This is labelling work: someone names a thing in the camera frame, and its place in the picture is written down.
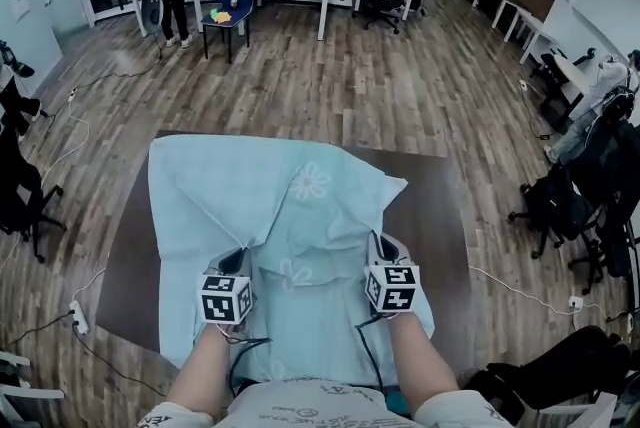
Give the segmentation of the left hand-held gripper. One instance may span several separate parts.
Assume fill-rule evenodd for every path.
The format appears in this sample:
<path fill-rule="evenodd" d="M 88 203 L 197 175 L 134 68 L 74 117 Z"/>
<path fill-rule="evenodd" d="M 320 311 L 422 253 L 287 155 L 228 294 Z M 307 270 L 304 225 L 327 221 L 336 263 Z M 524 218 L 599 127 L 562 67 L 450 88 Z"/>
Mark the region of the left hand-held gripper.
<path fill-rule="evenodd" d="M 238 248 L 215 257 L 209 270 L 250 270 L 251 249 Z M 253 307 L 251 274 L 202 274 L 199 317 L 210 324 L 241 324 Z"/>

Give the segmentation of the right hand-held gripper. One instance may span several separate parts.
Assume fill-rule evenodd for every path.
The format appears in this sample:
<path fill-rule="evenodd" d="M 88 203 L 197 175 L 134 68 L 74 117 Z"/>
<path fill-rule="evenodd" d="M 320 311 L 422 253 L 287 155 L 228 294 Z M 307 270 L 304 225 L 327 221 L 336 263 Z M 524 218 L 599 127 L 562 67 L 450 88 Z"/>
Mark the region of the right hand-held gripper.
<path fill-rule="evenodd" d="M 408 258 L 406 246 L 396 238 L 371 231 L 368 235 L 368 260 L 399 261 L 369 264 L 364 268 L 365 294 L 373 314 L 410 312 L 417 294 L 419 267 Z"/>

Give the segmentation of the light blue floral cloth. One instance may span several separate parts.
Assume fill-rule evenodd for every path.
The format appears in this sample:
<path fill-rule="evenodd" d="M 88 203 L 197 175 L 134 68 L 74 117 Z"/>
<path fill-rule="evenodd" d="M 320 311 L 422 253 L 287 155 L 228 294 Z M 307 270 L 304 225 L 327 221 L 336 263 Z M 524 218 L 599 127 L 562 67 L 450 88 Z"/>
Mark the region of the light blue floral cloth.
<path fill-rule="evenodd" d="M 406 181 L 324 143 L 220 135 L 153 141 L 148 182 L 160 255 L 160 352 L 186 362 L 206 323 L 202 274 L 251 274 L 253 307 L 232 337 L 234 382 L 299 377 L 376 389 L 398 383 L 386 317 L 373 314 L 364 268 L 386 208 Z M 250 270 L 209 270 L 251 249 Z M 420 278 L 410 311 L 435 324 Z"/>

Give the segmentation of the person's left forearm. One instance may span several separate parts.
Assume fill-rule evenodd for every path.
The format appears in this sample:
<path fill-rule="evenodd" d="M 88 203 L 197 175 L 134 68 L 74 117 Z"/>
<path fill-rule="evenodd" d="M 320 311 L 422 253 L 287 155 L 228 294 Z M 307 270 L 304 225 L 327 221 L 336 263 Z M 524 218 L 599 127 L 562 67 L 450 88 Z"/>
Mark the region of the person's left forearm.
<path fill-rule="evenodd" d="M 228 396 L 229 359 L 229 342 L 216 325 L 208 324 L 171 385 L 166 400 L 192 412 L 217 417 Z"/>

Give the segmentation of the person's right forearm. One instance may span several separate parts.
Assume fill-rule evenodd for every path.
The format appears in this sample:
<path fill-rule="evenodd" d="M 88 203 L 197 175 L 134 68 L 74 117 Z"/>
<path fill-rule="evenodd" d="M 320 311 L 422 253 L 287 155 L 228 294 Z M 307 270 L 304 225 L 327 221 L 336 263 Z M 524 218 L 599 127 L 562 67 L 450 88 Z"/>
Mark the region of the person's right forearm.
<path fill-rule="evenodd" d="M 453 371 L 414 313 L 397 315 L 388 327 L 399 387 L 412 416 L 429 399 L 459 390 Z"/>

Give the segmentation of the dark brown table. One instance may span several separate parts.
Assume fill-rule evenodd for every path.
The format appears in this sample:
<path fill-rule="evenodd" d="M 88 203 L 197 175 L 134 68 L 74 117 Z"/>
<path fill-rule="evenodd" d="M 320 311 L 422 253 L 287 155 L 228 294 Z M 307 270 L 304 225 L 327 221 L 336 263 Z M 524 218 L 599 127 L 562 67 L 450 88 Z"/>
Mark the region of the dark brown table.
<path fill-rule="evenodd" d="M 457 374 L 473 366 L 470 274 L 457 174 L 450 160 L 351 147 L 350 153 L 407 180 L 384 213 L 384 229 L 408 248 L 435 321 L 432 341 Z M 159 352 L 160 257 L 153 227 L 147 167 L 141 165 L 112 244 L 96 323 L 104 330 Z"/>

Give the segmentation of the person's white printed shirt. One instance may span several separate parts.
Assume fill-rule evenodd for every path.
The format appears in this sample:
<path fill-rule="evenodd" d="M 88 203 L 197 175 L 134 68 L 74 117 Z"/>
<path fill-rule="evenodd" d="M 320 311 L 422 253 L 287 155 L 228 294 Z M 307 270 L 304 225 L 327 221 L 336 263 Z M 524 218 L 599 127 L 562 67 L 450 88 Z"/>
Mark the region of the person's white printed shirt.
<path fill-rule="evenodd" d="M 407 419 L 386 407 L 380 392 L 328 380 L 296 379 L 254 384 L 240 393 L 219 421 L 206 413 L 163 402 L 136 428 L 513 428 L 480 393 L 436 395 Z"/>

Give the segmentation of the large black office chair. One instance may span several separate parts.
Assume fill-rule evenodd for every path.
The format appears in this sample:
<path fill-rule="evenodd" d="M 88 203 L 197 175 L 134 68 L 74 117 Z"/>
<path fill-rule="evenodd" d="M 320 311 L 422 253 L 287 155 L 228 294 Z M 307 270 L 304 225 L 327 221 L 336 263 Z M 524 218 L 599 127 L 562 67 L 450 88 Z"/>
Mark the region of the large black office chair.
<path fill-rule="evenodd" d="M 583 327 L 523 365 L 490 363 L 466 390 L 476 391 L 515 426 L 527 409 L 543 410 L 590 393 L 620 394 L 633 352 L 616 335 Z"/>

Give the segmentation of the white desk frame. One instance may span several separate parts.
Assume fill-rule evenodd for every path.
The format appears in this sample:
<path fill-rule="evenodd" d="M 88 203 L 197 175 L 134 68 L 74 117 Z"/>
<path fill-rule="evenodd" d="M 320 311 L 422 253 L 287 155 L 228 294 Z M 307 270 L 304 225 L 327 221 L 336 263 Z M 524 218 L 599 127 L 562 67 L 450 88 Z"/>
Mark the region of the white desk frame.
<path fill-rule="evenodd" d="M 0 428 L 42 428 L 37 421 L 25 420 L 10 398 L 33 400 L 63 400 L 60 389 L 33 388 L 20 377 L 20 368 L 30 368 L 31 361 L 23 356 L 0 350 Z"/>
<path fill-rule="evenodd" d="M 617 401 L 616 395 L 602 392 L 590 404 L 558 404 L 541 410 L 526 406 L 517 428 L 537 428 L 542 416 L 574 417 L 568 428 L 609 428 Z"/>

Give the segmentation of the white wall desk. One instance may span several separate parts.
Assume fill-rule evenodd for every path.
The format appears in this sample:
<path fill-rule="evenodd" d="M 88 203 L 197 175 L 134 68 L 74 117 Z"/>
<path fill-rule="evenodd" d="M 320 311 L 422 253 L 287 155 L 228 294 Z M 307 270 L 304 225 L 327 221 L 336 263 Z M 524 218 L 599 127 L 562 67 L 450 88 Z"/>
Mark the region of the white wall desk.
<path fill-rule="evenodd" d="M 565 82 L 556 81 L 548 86 L 547 92 L 540 105 L 540 110 L 541 114 L 555 132 L 564 133 L 570 115 L 584 98 L 584 95 L 589 92 L 590 82 L 584 72 L 563 55 L 552 54 L 551 60 L 554 63 L 556 71 L 560 73 L 561 79 L 565 79 Z M 562 111 L 558 111 L 553 108 L 552 103 L 555 99 L 565 99 L 562 87 L 566 85 L 573 86 L 577 90 L 577 94 L 572 101 L 566 101 L 563 104 Z"/>

